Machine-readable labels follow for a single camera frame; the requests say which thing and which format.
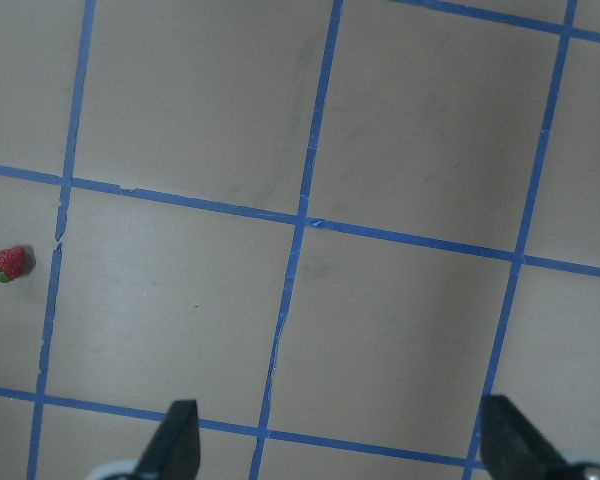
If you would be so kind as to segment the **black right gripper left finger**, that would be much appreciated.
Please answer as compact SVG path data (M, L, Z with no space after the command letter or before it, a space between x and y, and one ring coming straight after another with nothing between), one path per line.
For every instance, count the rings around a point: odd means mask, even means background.
M201 463L195 400L174 401L134 468L135 479L193 480Z

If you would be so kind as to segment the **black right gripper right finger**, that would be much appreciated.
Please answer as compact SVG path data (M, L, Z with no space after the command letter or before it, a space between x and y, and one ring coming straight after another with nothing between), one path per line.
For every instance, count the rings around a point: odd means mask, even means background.
M481 402L481 462L492 479L558 479L570 464L504 395Z

